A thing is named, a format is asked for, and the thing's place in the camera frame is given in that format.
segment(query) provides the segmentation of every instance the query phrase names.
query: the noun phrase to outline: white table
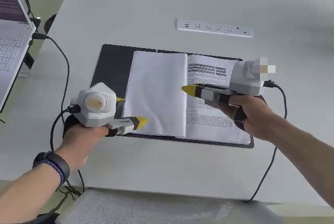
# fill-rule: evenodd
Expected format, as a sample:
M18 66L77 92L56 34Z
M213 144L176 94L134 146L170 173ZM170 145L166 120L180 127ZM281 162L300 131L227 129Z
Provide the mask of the white table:
M332 25L331 9L326 0L64 0L50 36L70 61L65 105L90 85L104 43L245 60L267 56L277 67L271 78L288 96L289 121L334 145L334 49L326 31ZM175 18L253 27L255 35L247 39L177 31ZM0 136L0 179L20 176L38 152L49 149L65 78L63 57L46 41ZM267 90L265 98L283 114L279 91ZM59 124L57 143L61 131ZM240 149L115 137L98 146L82 173L93 187L248 199L272 151L273 145L259 140L254 149ZM76 174L71 180L80 184ZM280 152L256 199L326 205Z

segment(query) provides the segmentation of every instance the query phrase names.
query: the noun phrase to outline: laptop screen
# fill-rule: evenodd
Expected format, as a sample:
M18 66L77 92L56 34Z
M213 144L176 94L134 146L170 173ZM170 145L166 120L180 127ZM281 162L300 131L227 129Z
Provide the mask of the laptop screen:
M0 0L0 19L27 22L18 0Z

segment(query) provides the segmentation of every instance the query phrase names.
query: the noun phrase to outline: electrical outlet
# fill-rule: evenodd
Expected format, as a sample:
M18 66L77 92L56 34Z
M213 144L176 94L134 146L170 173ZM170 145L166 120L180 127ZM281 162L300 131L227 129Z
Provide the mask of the electrical outlet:
M252 28L232 26L232 25L218 25L204 21L193 21L185 19L177 19L176 29L185 31L226 34L231 36L248 37L248 38L253 37Z

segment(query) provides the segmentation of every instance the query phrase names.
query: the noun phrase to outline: book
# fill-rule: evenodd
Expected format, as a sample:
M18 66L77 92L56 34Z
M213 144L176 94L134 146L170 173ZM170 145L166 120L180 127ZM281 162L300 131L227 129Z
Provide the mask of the book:
M135 131L137 134L248 145L251 137L223 112L181 90L182 86L195 83L228 86L236 61L136 51L123 116L143 116L149 120Z

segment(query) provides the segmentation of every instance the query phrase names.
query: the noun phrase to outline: book page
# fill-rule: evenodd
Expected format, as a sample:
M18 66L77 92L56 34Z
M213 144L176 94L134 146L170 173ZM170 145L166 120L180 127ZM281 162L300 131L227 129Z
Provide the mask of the book page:
M186 54L135 52L123 116L149 121L135 133L185 137L186 69Z
M205 83L228 86L234 60L224 60L202 55L188 56L187 84ZM212 142L249 144L250 136L237 128L223 112L204 100L187 96L186 138Z

